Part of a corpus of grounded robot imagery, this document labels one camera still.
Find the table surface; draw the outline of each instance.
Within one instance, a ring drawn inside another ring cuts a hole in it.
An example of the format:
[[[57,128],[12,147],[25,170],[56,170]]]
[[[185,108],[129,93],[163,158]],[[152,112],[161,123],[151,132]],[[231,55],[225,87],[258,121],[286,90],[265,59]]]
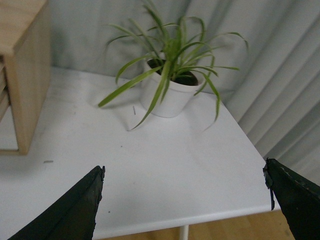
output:
[[[106,174],[94,239],[270,210],[265,162],[224,106],[212,124],[214,95],[130,131],[146,112],[139,87],[97,107],[116,87],[113,77],[52,68],[29,154],[0,156],[1,240],[97,165]]]

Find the white flower pot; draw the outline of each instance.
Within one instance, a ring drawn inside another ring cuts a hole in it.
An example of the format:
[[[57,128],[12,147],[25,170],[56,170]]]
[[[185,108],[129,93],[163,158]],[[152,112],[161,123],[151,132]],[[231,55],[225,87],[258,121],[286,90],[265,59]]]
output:
[[[150,66],[145,63],[144,70],[147,71],[150,69]],[[161,76],[156,72],[150,75],[149,78],[143,80],[140,102],[146,110],[149,109],[160,80]],[[188,101],[203,84],[203,81],[201,82],[199,79],[198,82],[199,85],[197,86],[187,86],[170,81],[169,89],[163,101],[160,103],[161,99],[159,99],[151,113],[164,118],[176,117],[182,112]]]

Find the gray curtain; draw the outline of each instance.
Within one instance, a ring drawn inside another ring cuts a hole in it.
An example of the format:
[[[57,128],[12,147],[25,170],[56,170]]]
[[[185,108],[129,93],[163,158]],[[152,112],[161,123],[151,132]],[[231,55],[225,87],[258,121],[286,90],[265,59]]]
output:
[[[276,158],[320,185],[320,1],[154,0],[165,22],[198,16],[208,36],[239,32],[249,42],[219,38],[213,81],[223,102],[263,157]],[[52,63],[114,76],[142,50],[107,23],[152,25],[140,0],[51,0]],[[132,78],[141,72],[126,72]]]

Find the spider plant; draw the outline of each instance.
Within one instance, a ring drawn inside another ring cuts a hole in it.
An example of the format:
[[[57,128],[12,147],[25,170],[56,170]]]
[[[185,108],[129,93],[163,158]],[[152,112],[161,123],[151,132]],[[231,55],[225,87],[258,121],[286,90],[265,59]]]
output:
[[[221,48],[221,46],[212,46],[213,39],[221,35],[235,35],[241,38],[246,47],[248,48],[248,42],[237,32],[228,32],[219,34],[211,38],[206,38],[206,26],[204,21],[196,16],[181,16],[177,22],[163,23],[160,14],[158,13],[155,5],[151,0],[144,0],[142,5],[149,16],[154,22],[154,26],[144,30],[134,19],[129,19],[132,24],[132,30],[124,28],[120,25],[109,24],[117,30],[124,33],[116,38],[111,39],[106,46],[115,40],[123,38],[132,38],[137,44],[141,45],[147,54],[137,57],[128,63],[118,71],[115,81],[118,82],[122,73],[131,65],[136,64],[141,60],[153,60],[157,63],[156,67],[134,77],[129,82],[120,86],[118,89],[110,93],[105,99],[103,99],[98,106],[102,107],[112,101],[114,98],[132,88],[136,84],[140,83],[151,74],[158,72],[161,75],[161,80],[158,84],[157,90],[154,93],[154,97],[151,104],[142,118],[142,120],[134,127],[138,127],[148,115],[155,108],[156,104],[166,97],[170,81],[175,82],[178,78],[190,78],[190,72],[197,72],[205,79],[202,87],[195,93],[201,92],[208,84],[213,93],[216,95],[215,105],[215,120],[219,116],[220,109],[220,95],[215,85],[210,79],[211,74],[218,77],[218,73],[215,68],[225,68],[230,70],[238,70],[237,67],[230,66],[215,66],[214,50]],[[188,36],[187,21],[191,21],[197,24],[199,27],[198,33],[193,36]],[[204,58],[209,58],[209,65],[200,66],[197,65],[198,61]]]

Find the wooden drawer unit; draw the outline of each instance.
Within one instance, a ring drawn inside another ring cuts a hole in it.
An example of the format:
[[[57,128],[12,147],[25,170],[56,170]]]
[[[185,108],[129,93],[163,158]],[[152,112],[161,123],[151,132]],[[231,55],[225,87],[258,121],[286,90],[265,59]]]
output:
[[[0,0],[0,125],[12,111],[17,143],[15,149],[0,143],[0,154],[28,153],[50,82],[50,63],[48,1]]]

